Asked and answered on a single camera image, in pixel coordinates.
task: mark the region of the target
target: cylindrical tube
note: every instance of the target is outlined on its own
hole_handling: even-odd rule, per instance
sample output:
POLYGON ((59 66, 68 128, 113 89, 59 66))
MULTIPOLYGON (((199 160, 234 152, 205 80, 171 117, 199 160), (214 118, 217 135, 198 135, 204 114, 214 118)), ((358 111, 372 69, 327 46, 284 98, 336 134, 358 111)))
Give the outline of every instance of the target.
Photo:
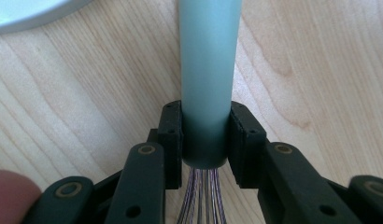
POLYGON ((240 13, 241 0, 179 0, 182 157, 194 168, 217 168, 227 159, 240 13))

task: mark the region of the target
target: wooden table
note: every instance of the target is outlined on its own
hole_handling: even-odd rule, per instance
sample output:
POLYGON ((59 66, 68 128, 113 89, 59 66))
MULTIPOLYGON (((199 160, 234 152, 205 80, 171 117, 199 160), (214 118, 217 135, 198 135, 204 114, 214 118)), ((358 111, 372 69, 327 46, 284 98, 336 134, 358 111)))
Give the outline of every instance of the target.
MULTIPOLYGON (((95 0, 0 35, 0 168, 42 189, 115 173, 180 99, 179 67, 176 0, 95 0)), ((383 178, 383 0, 245 0, 234 100, 323 176, 383 178)), ((264 223, 256 190, 239 189, 228 164, 220 181, 230 223, 264 223)), ((167 223, 182 190, 167 192, 167 223)))

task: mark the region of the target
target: fingertip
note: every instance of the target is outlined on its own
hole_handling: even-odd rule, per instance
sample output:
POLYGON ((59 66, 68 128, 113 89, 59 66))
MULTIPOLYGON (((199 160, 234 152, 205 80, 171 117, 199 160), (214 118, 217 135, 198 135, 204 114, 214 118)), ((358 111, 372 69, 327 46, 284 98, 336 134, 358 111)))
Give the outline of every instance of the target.
POLYGON ((40 194, 28 177, 0 170, 0 223, 20 223, 40 194))

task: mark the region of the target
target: round hole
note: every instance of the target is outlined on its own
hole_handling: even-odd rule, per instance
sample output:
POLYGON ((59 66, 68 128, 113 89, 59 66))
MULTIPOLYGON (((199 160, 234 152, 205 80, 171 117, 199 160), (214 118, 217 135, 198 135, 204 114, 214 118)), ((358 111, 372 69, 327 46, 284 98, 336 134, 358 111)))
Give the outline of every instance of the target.
POLYGON ((138 205, 131 206, 125 211, 125 215, 129 218, 138 217, 141 214, 141 208, 138 205))
POLYGON ((326 216, 330 216, 330 217, 336 216, 336 210, 334 210, 329 205, 321 205, 319 207, 319 210, 320 210, 321 213, 325 214, 326 216))
POLYGON ((69 182, 57 188, 57 190, 55 190, 55 196, 59 198, 71 198, 77 195, 82 188, 83 186, 79 182, 69 182))
POLYGON ((383 184, 376 181, 366 181, 364 186, 374 194, 383 197, 383 184))
POLYGON ((153 146, 142 146, 138 149, 138 152, 143 155, 148 155, 156 150, 153 146))
POLYGON ((276 145, 274 147, 278 152, 283 153, 283 154, 291 154, 292 149, 290 147, 286 147, 284 145, 276 145))

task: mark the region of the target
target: brass screw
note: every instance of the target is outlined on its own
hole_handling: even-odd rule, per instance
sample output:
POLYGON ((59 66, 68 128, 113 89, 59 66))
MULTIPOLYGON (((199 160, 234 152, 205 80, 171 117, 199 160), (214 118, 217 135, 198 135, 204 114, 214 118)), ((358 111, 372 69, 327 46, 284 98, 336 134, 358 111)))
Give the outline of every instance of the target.
POLYGON ((293 152, 293 150, 290 147, 280 145, 280 144, 275 145, 274 149, 283 154, 291 154, 293 152))
POLYGON ((79 182, 66 183, 57 190, 55 190, 55 196, 59 198, 72 198, 81 192, 83 186, 79 182))
POLYGON ((153 146, 142 146, 138 149, 138 152, 142 155, 148 155, 156 151, 156 148, 153 146))
POLYGON ((376 181, 366 181, 363 184, 369 191, 374 194, 383 197, 383 184, 376 181))

